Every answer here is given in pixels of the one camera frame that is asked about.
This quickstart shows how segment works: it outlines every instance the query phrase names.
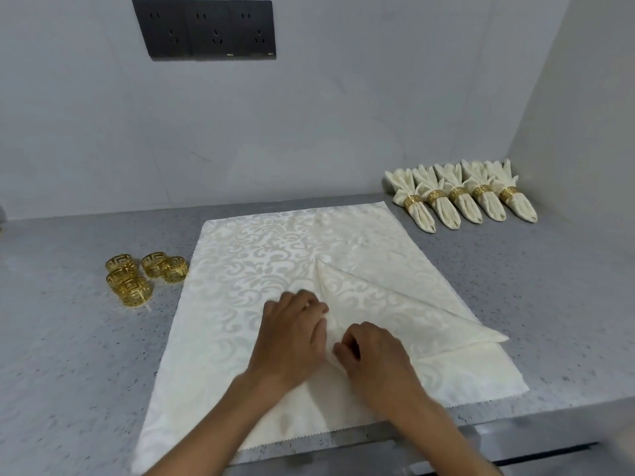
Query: napkin ring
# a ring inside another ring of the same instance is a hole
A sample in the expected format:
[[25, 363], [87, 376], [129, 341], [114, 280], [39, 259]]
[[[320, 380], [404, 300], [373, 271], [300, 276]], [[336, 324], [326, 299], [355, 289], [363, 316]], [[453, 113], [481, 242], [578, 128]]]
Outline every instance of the napkin ring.
[[511, 199], [512, 195], [515, 194], [515, 193], [520, 193], [520, 192], [518, 191], [518, 189], [516, 187], [511, 185], [511, 186], [505, 187], [503, 190], [501, 190], [500, 193], [498, 194], [498, 196], [506, 204], [507, 201], [509, 199]]
[[403, 201], [403, 206], [406, 210], [408, 210], [410, 208], [411, 205], [416, 204], [417, 202], [423, 202], [424, 200], [419, 197], [418, 195], [409, 195], [408, 197], [406, 197], [406, 199]]
[[472, 191], [472, 197], [477, 199], [485, 192], [493, 192], [489, 185], [479, 185]]
[[448, 198], [450, 202], [454, 203], [464, 193], [469, 195], [469, 192], [465, 187], [458, 186], [449, 191]]
[[425, 201], [432, 205], [434, 200], [440, 199], [441, 197], [445, 197], [445, 194], [441, 190], [433, 190], [428, 194]]

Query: forearm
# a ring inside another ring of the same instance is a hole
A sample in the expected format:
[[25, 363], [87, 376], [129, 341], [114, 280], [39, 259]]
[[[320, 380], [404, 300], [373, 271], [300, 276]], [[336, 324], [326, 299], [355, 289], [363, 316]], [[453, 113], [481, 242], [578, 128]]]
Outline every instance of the forearm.
[[500, 476], [496, 466], [467, 443], [448, 413], [432, 400], [418, 405], [396, 426], [439, 476]]
[[259, 383], [237, 376], [226, 394], [199, 424], [146, 476], [217, 476], [242, 441], [275, 404], [262, 396]]

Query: hand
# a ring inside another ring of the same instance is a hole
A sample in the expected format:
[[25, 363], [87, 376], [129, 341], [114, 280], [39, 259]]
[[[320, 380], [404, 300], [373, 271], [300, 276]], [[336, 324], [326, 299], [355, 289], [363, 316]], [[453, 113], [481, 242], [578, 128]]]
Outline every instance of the hand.
[[333, 353], [357, 394], [378, 416], [398, 428], [422, 407], [434, 405], [401, 341], [370, 322], [353, 324]]
[[273, 404], [324, 361], [326, 312], [328, 306], [308, 291], [285, 292], [278, 302], [265, 303], [245, 375], [264, 385]]

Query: fabric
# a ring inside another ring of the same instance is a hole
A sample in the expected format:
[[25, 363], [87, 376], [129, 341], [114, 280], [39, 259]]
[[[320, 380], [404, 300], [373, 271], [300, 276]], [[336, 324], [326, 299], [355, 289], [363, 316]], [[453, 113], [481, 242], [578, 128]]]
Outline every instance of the fabric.
[[445, 194], [445, 197], [436, 199], [431, 204], [434, 211], [437, 213], [441, 222], [452, 230], [456, 230], [461, 225], [461, 218], [456, 212], [456, 208], [452, 205], [452, 202], [448, 199], [448, 193], [445, 193], [443, 188], [445, 187], [445, 180], [437, 180], [436, 174], [432, 167], [425, 168], [423, 165], [419, 165], [418, 168], [412, 169], [412, 175], [415, 178], [417, 185], [417, 194], [424, 200], [427, 200], [428, 195], [433, 190], [440, 190]]
[[[262, 307], [284, 290], [325, 299], [328, 347], [373, 320], [404, 341], [432, 397], [456, 406], [528, 390], [384, 203], [210, 220], [202, 227], [141, 431], [133, 473], [184, 437], [247, 367]], [[375, 422], [323, 364], [259, 422], [242, 449]]]
[[408, 214], [417, 224], [417, 227], [428, 233], [435, 233], [436, 226], [434, 219], [423, 202], [416, 202], [409, 207], [405, 207], [404, 201], [409, 195], [418, 195], [415, 187], [415, 180], [410, 169], [397, 169], [394, 173], [386, 172], [386, 178], [393, 185], [395, 196], [393, 202], [399, 207], [404, 207]]
[[[501, 165], [500, 162], [485, 162], [485, 169], [487, 170], [488, 177], [492, 179], [491, 188], [497, 197], [500, 196], [500, 192], [507, 187], [516, 186], [518, 175], [512, 177], [512, 162], [509, 159], [505, 160], [504, 165]], [[512, 209], [514, 214], [523, 220], [532, 223], [538, 221], [536, 210], [531, 205], [531, 202], [527, 200], [524, 193], [518, 192], [513, 194], [507, 199], [505, 205]]]
[[[467, 180], [465, 182], [462, 181], [463, 170], [461, 164], [445, 164], [443, 167], [437, 164], [434, 166], [434, 171], [440, 179], [443, 179], [443, 192], [446, 195], [449, 195], [449, 193], [457, 187], [464, 187], [467, 189], [465, 186]], [[469, 193], [462, 193], [459, 195], [454, 201], [454, 204], [463, 216], [470, 222], [475, 224], [483, 223], [481, 211], [479, 210], [476, 201]]]
[[[482, 162], [468, 163], [463, 160], [461, 162], [461, 166], [463, 167], [465, 187], [470, 191], [470, 193], [473, 193], [474, 189], [479, 185], [487, 185], [491, 188], [493, 177], [488, 178], [487, 170]], [[475, 198], [491, 219], [494, 219], [497, 222], [503, 222], [507, 218], [503, 204], [501, 204], [498, 196], [493, 191], [484, 192], [479, 197]]]

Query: napkin fold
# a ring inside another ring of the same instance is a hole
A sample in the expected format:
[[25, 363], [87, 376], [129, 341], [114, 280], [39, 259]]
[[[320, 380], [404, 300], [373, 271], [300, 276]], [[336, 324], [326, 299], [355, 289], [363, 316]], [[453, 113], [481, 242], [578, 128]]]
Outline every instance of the napkin fold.
[[537, 222], [536, 210], [525, 194], [516, 188], [518, 175], [512, 177], [512, 162], [509, 159], [505, 160], [503, 165], [498, 161], [485, 162], [485, 169], [491, 179], [491, 187], [498, 198], [521, 219], [532, 223]]
[[482, 162], [468, 163], [461, 161], [463, 167], [463, 179], [467, 190], [476, 199], [485, 213], [497, 222], [503, 222], [507, 216], [503, 204], [490, 186], [493, 177], [488, 178], [487, 170]]
[[475, 224], [483, 223], [481, 211], [465, 187], [467, 181], [462, 181], [463, 170], [461, 169], [461, 164], [445, 164], [443, 167], [436, 164], [434, 171], [440, 179], [444, 180], [443, 191], [448, 195], [450, 202], [458, 207], [463, 216]]
[[452, 230], [456, 230], [461, 225], [461, 217], [458, 216], [456, 208], [448, 199], [443, 187], [445, 181], [437, 180], [436, 174], [432, 167], [424, 167], [419, 165], [416, 169], [412, 169], [412, 175], [417, 182], [417, 194], [432, 206], [437, 213], [441, 222]]
[[417, 194], [412, 171], [410, 169], [397, 169], [394, 173], [386, 172], [385, 175], [395, 191], [393, 202], [404, 207], [421, 230], [435, 233], [434, 219], [425, 208], [421, 196]]
[[316, 262], [316, 280], [329, 306], [326, 314], [326, 358], [344, 371], [332, 354], [333, 345], [351, 324], [372, 322], [399, 338], [410, 360], [474, 344], [507, 341], [498, 331], [486, 328], [433, 304], [412, 299], [333, 267]]

